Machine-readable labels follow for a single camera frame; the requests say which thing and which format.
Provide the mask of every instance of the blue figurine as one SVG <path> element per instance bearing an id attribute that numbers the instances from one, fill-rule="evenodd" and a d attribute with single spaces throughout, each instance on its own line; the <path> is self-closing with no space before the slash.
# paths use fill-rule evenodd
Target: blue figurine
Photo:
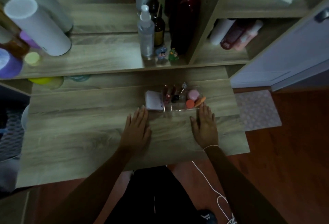
<path id="1" fill-rule="evenodd" d="M 158 48 L 157 50 L 155 50 L 155 53 L 157 54 L 157 57 L 159 60 L 162 60 L 166 57 L 167 50 L 168 49 L 166 47 L 161 47 L 161 48 Z"/>

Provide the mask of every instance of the purple jar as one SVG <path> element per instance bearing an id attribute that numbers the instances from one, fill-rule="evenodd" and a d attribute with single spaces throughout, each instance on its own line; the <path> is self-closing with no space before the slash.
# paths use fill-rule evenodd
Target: purple jar
<path id="1" fill-rule="evenodd" d="M 0 78 L 11 79 L 19 75 L 23 61 L 11 55 L 10 52 L 0 48 Z"/>
<path id="2" fill-rule="evenodd" d="M 38 44 L 35 43 L 34 40 L 31 39 L 31 37 L 29 37 L 24 31 L 22 31 L 20 34 L 19 34 L 19 37 L 25 41 L 27 44 L 30 45 L 31 48 L 37 48 L 37 49 L 41 49 L 39 47 Z"/>

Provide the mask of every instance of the floor mat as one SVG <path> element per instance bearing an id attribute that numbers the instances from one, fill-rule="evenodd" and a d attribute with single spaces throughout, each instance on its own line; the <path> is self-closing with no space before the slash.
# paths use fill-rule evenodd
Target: floor mat
<path id="1" fill-rule="evenodd" d="M 281 126 L 281 119 L 269 90 L 235 94 L 245 131 Z"/>

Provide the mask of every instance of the pink bottle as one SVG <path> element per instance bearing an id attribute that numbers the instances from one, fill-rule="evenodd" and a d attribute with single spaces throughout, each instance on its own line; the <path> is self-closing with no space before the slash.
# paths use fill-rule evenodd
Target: pink bottle
<path id="1" fill-rule="evenodd" d="M 258 35 L 258 30 L 263 27 L 263 22 L 261 20 L 256 20 L 255 24 L 248 29 L 238 41 L 234 44 L 233 48 L 236 51 L 241 51 L 247 46 L 247 44 L 256 36 Z"/>

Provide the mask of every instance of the bracelet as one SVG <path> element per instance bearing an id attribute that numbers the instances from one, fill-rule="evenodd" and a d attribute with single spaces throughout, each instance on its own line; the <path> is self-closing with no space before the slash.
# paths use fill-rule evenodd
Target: bracelet
<path id="1" fill-rule="evenodd" d="M 205 147 L 203 150 L 207 149 L 207 148 L 210 147 L 210 146 L 217 146 L 217 147 L 219 147 L 218 145 L 212 144 L 212 145 L 209 145 L 209 146 Z"/>

